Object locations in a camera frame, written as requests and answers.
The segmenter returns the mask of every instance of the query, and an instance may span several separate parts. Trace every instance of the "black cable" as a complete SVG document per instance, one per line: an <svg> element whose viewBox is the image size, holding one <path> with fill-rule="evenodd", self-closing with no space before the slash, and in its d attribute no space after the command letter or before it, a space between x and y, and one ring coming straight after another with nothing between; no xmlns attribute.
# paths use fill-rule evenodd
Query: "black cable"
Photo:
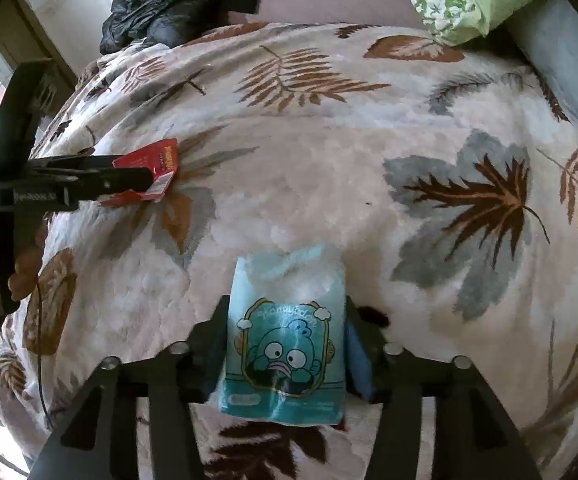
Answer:
<svg viewBox="0 0 578 480"><path fill-rule="evenodd" d="M49 430L54 430L54 425L49 418L49 412L47 411L47 406L45 406L45 395L43 394L43 357L40 354L40 331L43 325L43 297L40 293L40 284L36 280L36 290L38 292L38 327L36 330L36 365L38 368L38 394L40 395L40 403L43 407L43 412L45 412L45 419L49 425Z"/></svg>
<svg viewBox="0 0 578 480"><path fill-rule="evenodd" d="M29 473L23 471L21 468L19 468L18 466L16 466L15 464L12 464L9 460L7 460L5 457L3 457L0 454L0 462L7 466L9 469L14 470L16 473L18 473L19 475L23 475L25 478L29 475Z"/></svg>

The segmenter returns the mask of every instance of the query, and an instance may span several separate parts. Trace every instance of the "bed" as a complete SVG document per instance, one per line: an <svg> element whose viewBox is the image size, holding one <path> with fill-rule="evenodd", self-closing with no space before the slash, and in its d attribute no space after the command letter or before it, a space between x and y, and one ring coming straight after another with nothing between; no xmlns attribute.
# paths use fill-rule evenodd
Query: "bed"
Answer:
<svg viewBox="0 0 578 480"><path fill-rule="evenodd" d="M41 333L35 292L0 338L0 418L26 454L101 359L154 356L208 319L238 256L330 242L387 339L470 356L544 478L562 475L578 453L578 129L526 62L417 29L249 23L133 44L92 73L36 156L175 138L180 167L159 203L47 218ZM349 397L317 428L193 415L208 478L359 479L380 410ZM137 421L150 478L144 405Z"/></svg>

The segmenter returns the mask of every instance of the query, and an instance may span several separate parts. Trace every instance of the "metal bolt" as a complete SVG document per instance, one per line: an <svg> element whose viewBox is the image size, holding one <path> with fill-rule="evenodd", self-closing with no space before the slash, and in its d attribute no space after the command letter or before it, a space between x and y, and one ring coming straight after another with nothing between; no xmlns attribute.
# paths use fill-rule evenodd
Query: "metal bolt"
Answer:
<svg viewBox="0 0 578 480"><path fill-rule="evenodd" d="M400 355L403 351L405 351L402 345L398 343L387 343L383 349L384 353L391 356Z"/></svg>
<svg viewBox="0 0 578 480"><path fill-rule="evenodd" d="M473 362L467 356L457 355L453 358L453 365L460 370L468 370L473 366Z"/></svg>
<svg viewBox="0 0 578 480"><path fill-rule="evenodd" d="M113 370L120 364L120 359L115 355L110 355L109 357L105 357L102 362L100 363L100 368L103 370Z"/></svg>
<svg viewBox="0 0 578 480"><path fill-rule="evenodd" d="M173 355L184 355L189 352L189 345L184 341L176 341L169 345L168 350Z"/></svg>

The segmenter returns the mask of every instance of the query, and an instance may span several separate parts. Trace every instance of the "tissue package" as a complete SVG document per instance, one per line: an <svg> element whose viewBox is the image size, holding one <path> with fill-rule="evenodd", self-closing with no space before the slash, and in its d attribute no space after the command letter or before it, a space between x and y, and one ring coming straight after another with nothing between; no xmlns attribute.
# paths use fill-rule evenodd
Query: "tissue package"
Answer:
<svg viewBox="0 0 578 480"><path fill-rule="evenodd" d="M339 422L344 325L345 270L334 246L239 258L220 410L290 425Z"/></svg>

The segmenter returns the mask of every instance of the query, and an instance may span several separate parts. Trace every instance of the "red package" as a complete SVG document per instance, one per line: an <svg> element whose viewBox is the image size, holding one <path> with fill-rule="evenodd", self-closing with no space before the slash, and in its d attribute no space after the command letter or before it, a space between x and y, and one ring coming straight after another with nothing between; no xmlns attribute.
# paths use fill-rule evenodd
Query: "red package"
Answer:
<svg viewBox="0 0 578 480"><path fill-rule="evenodd" d="M178 171L178 151L176 139L163 139L114 160L114 168L148 168L153 175L153 184L143 192L133 190L105 197L100 205L117 207L135 202L154 200L158 202L164 195Z"/></svg>

